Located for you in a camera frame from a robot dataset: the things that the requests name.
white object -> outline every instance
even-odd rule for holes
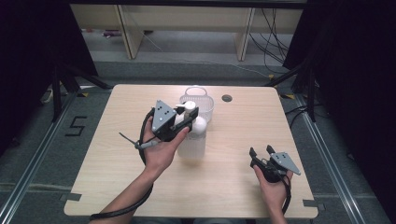
[[[190,112],[195,109],[196,104],[188,101],[184,104],[185,111],[178,115],[175,124],[180,123],[187,118]],[[186,159],[201,159],[205,155],[206,147],[206,120],[198,116],[192,122],[192,130],[187,134],[186,138],[177,148],[177,154]]]
[[[205,93],[202,95],[188,94],[188,91],[192,89],[201,89]],[[200,86],[188,87],[184,92],[184,95],[180,97],[179,101],[181,104],[188,101],[195,102],[196,106],[199,107],[199,116],[205,119],[206,123],[208,123],[212,119],[213,109],[215,108],[215,102],[213,101],[212,97],[207,95],[207,91],[205,88]]]

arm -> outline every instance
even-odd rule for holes
[[[144,141],[154,136],[150,127],[152,117],[148,119],[145,127]],[[154,181],[160,177],[163,171],[170,166],[175,156],[178,145],[184,140],[189,128],[184,128],[171,142],[161,142],[154,147],[145,150],[146,167],[142,174],[138,176],[119,196],[117,196],[101,213],[120,210],[139,201],[149,190]],[[90,223],[129,223],[135,211],[128,214],[93,220]]]
[[[264,175],[262,174],[262,170],[257,165],[253,166],[254,172],[256,173],[257,178],[260,182],[260,189],[262,191],[262,200],[267,207],[270,218],[274,224],[284,224],[287,223],[285,217],[283,216],[282,206],[286,200],[286,191],[285,186],[281,181],[277,183],[268,182]],[[289,180],[293,176],[292,171],[288,171],[286,173]]]

clear basket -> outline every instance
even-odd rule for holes
[[[191,89],[201,89],[205,92],[203,95],[189,95],[188,91]],[[212,97],[207,95],[207,91],[205,88],[200,86],[191,86],[186,89],[184,95],[180,96],[179,99],[180,103],[183,104],[187,101],[193,101],[199,107],[198,116],[206,120],[208,123],[212,119],[213,109],[215,107],[215,102],[213,101]]]

wooden tabletop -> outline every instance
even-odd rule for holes
[[[69,216],[100,212],[144,169],[138,151],[122,138],[139,137],[144,117],[157,100],[174,107],[189,86],[118,85],[104,114],[72,193],[79,201],[67,201]],[[141,217],[268,217],[259,182],[250,168],[250,147],[258,158],[269,159],[266,146],[287,152],[301,171],[292,179],[291,202],[286,217],[312,218],[315,207],[304,167],[294,144],[276,90],[265,87],[204,86],[214,99],[212,120],[207,125],[205,156],[187,161],[177,154],[172,165],[155,182],[148,200],[135,215]],[[232,96],[224,102],[223,95]]]

white bottle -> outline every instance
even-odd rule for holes
[[[175,124],[180,123],[187,118],[190,112],[195,109],[196,104],[193,101],[188,101],[184,105],[185,111],[183,114],[176,117]],[[186,138],[177,148],[177,154],[182,158],[187,159],[201,159],[205,155],[206,145],[206,120],[197,117],[192,122],[192,130],[187,134]]]

